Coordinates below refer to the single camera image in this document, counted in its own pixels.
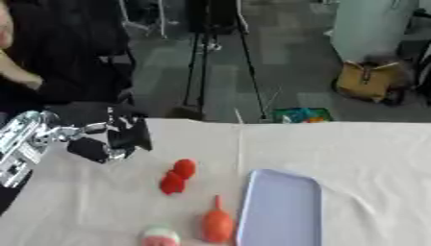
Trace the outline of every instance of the person's hand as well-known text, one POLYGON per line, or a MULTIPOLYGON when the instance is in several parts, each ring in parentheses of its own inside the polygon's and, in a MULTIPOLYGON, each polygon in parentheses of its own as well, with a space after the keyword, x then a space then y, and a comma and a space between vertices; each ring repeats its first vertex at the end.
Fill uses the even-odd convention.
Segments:
POLYGON ((0 50, 0 75, 34 90, 42 85, 39 75, 22 69, 3 50, 0 50))

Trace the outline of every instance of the robotic hand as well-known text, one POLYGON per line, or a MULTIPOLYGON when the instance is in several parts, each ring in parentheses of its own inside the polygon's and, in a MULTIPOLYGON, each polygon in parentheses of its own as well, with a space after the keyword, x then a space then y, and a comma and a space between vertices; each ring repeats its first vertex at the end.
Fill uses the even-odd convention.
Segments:
POLYGON ((130 129, 108 130, 115 121, 118 120, 84 127, 62 126, 60 118, 51 111, 21 113, 0 129, 0 185, 17 187, 54 142, 69 142, 69 152, 102 163, 127 158, 135 146, 151 149, 143 118, 135 121, 130 129), (86 137, 107 130, 110 144, 86 137))

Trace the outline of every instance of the persimmon toy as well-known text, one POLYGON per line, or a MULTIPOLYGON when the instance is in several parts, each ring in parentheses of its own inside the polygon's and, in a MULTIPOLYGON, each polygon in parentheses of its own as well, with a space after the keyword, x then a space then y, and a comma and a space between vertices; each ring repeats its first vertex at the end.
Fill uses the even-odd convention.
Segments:
POLYGON ((175 162, 173 171, 181 176, 184 180, 188 180, 196 171, 196 163, 193 160, 182 159, 175 162))
POLYGON ((183 192, 186 184, 178 174, 173 171, 168 171, 166 176, 160 182, 160 189, 166 195, 170 195, 174 192, 183 192))
POLYGON ((215 208, 205 214, 202 221, 203 237, 208 242, 222 243, 228 241, 234 231, 234 221, 221 209, 221 199, 215 197, 215 208))

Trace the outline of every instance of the light purple tray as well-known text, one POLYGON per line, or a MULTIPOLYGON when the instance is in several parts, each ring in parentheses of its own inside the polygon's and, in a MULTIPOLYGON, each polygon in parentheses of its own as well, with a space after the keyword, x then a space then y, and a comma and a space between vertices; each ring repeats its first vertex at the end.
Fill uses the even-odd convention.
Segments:
POLYGON ((321 245, 321 190, 316 181, 272 170, 251 173, 237 246, 321 245))

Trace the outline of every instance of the yellow bag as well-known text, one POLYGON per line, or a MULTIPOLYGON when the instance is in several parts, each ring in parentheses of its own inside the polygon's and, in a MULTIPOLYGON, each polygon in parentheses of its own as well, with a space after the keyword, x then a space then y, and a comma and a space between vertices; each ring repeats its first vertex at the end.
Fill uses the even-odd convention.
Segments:
POLYGON ((347 61, 337 80, 336 90, 346 96, 379 103, 387 98, 398 76, 399 63, 397 62, 371 66, 347 61))

